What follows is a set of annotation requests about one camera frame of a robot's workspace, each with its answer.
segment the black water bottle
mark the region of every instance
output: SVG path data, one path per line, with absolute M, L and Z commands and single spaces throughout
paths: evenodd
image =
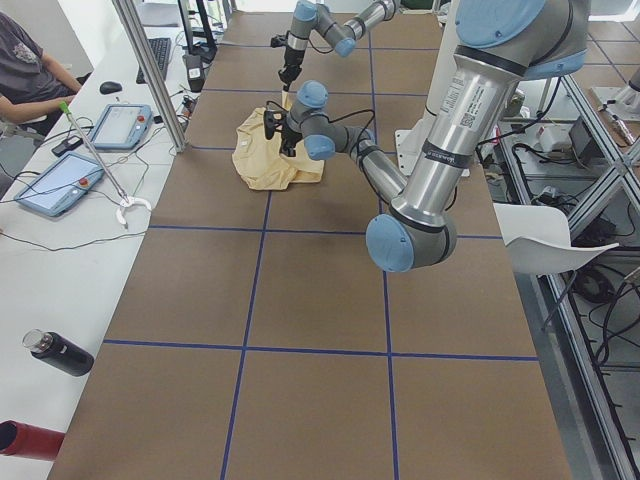
M 93 357 L 55 332 L 31 330 L 22 339 L 22 345 L 31 350 L 31 355 L 74 377 L 91 370 Z

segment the cardboard table surface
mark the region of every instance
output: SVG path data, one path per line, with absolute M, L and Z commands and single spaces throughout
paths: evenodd
M 233 17 L 50 479 L 569 479 L 482 169 L 452 258 L 398 275 L 368 257 L 380 205 L 346 156 L 284 192 L 235 173 L 289 19 Z M 325 82 L 334 118 L 375 109 L 395 158 L 439 42 L 400 15 L 347 60 L 309 51 L 296 85 Z

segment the white table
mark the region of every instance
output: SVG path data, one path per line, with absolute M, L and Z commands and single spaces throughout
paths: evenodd
M 181 30 L 148 28 L 151 37 L 171 37 L 175 45 Z M 188 86 L 182 62 L 182 49 L 173 49 L 166 85 L 172 95 Z M 128 102 L 152 106 L 158 114 L 146 85 L 137 85 L 138 64 L 123 35 L 96 68 L 71 104 L 76 117 L 95 122 L 105 105 Z M 123 91 L 101 95 L 103 81 L 122 84 Z M 172 97 L 176 107 L 182 95 Z M 51 135 L 66 131 L 69 123 L 62 118 Z M 153 131 L 151 127 L 145 139 Z M 43 171 L 56 158 L 51 148 L 59 140 L 40 148 L 25 170 Z M 175 149 L 166 129 L 158 132 L 139 155 L 149 163 L 149 171 L 137 196 L 155 205 L 169 174 Z M 76 150 L 88 153 L 86 147 Z M 115 162 L 122 154 L 109 153 L 104 158 Z M 112 172 L 128 193 L 132 194 L 145 170 L 135 157 L 114 165 Z M 23 185 L 15 182 L 4 200 L 12 199 Z M 96 190 L 119 200 L 111 183 L 104 178 Z M 32 213 L 16 203 L 0 204 L 0 228 L 6 234 L 50 247 L 73 246 L 95 239 L 112 238 L 127 233 L 115 218 L 116 205 L 98 193 L 89 193 L 72 210 L 59 219 Z M 144 232 L 149 212 L 144 207 L 127 210 L 129 232 Z M 72 251 L 51 253 L 0 237 L 0 421 L 18 422 L 66 431 L 76 409 L 87 377 L 71 377 L 31 358 L 22 347 L 23 335 L 32 328 L 55 331 L 96 354 L 113 311 L 135 260 L 142 236 L 91 245 Z M 0 456 L 3 480 L 38 480 L 47 477 L 50 462 Z

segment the robotic arm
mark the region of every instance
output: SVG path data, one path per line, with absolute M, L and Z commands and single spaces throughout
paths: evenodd
M 565 75 L 586 55 L 590 0 L 461 0 L 456 18 L 457 65 L 435 124 L 409 178 L 362 128 L 330 123 L 326 89 L 307 82 L 282 112 L 283 144 L 304 139 L 309 156 L 344 152 L 389 205 L 367 228 L 367 247 L 386 271 L 445 260 L 455 226 L 445 212 L 476 145 L 495 124 L 520 80 Z
M 271 39 L 273 48 L 286 46 L 284 67 L 278 72 L 284 83 L 284 91 L 289 91 L 302 72 L 302 62 L 312 31 L 317 31 L 338 55 L 347 57 L 353 52 L 356 41 L 371 28 L 393 18 L 398 10 L 398 1 L 376 0 L 360 15 L 340 26 L 326 6 L 300 0 L 293 12 L 291 30 Z

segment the yellow cloth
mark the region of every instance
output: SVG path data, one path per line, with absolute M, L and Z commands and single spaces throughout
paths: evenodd
M 282 94 L 284 107 L 291 102 L 286 92 Z M 309 158 L 302 142 L 296 145 L 296 156 L 280 154 L 279 134 L 271 140 L 264 138 L 263 114 L 265 108 L 256 108 L 240 125 L 238 143 L 233 152 L 236 171 L 252 190 L 286 190 L 289 183 L 317 183 L 322 179 L 324 161 Z

